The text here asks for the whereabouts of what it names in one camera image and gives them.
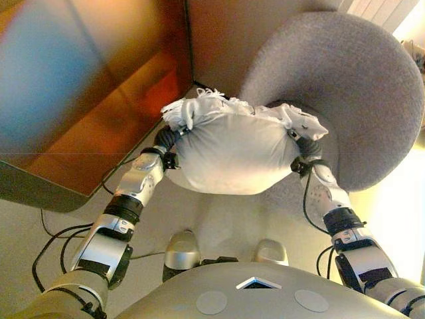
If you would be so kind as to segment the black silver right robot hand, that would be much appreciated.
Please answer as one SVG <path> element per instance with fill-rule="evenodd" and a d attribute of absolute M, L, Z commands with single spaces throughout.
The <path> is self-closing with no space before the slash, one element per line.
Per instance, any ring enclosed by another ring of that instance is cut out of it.
<path fill-rule="evenodd" d="M 320 160 L 322 147 L 319 142 L 302 137 L 295 130 L 288 130 L 288 136 L 296 143 L 300 156 L 306 161 Z"/>

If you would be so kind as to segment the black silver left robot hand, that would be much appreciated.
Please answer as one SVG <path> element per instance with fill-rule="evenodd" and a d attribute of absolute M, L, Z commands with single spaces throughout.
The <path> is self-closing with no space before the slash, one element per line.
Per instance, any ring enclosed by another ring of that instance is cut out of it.
<path fill-rule="evenodd" d="M 164 147 L 169 151 L 182 136 L 189 133 L 190 129 L 184 126 L 182 128 L 177 128 L 172 130 L 170 126 L 165 126 L 164 128 L 158 131 L 154 139 L 154 144 L 156 146 Z"/>

